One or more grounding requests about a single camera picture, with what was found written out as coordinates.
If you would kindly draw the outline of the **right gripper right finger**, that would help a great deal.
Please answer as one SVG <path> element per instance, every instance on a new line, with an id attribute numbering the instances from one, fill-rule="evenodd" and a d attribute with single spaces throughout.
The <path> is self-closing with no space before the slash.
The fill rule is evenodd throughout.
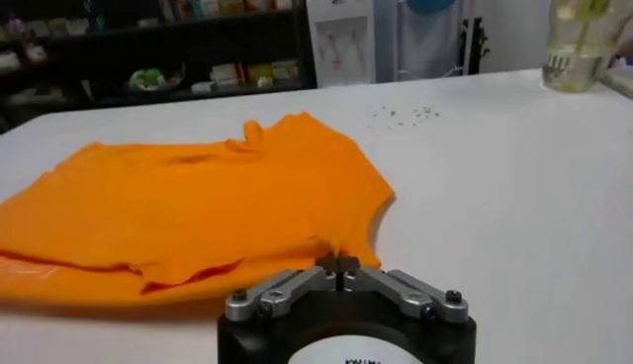
<path id="1" fill-rule="evenodd" d="M 346 291 L 377 293 L 409 318 L 443 322 L 469 319 L 469 304 L 459 291 L 442 291 L 402 270 L 362 267 L 358 259 L 351 256 L 340 257 L 339 267 Z"/>

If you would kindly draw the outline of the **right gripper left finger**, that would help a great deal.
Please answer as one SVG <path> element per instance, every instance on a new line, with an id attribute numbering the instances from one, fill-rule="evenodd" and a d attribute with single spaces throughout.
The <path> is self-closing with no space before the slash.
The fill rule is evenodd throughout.
<path id="1" fill-rule="evenodd" d="M 226 299 L 225 317 L 230 321 L 247 321 L 256 315 L 278 318 L 287 315 L 293 304 L 311 291 L 336 288 L 338 258 L 320 257 L 305 270 L 284 270 L 248 289 L 234 291 Z"/>

